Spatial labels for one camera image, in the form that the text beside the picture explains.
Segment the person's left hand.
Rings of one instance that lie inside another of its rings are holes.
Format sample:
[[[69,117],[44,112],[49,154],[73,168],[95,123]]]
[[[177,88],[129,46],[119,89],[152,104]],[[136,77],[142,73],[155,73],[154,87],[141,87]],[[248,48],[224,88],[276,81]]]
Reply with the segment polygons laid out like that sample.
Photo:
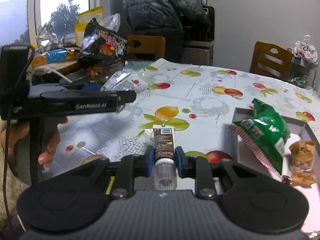
[[[15,176],[18,175],[15,145],[16,142],[29,134],[29,128],[29,122],[23,122],[20,124],[13,123],[10,125],[8,140],[8,164]],[[60,133],[58,128],[56,128],[55,132],[47,139],[46,149],[38,157],[38,163],[41,166],[48,168],[52,164],[59,143]]]

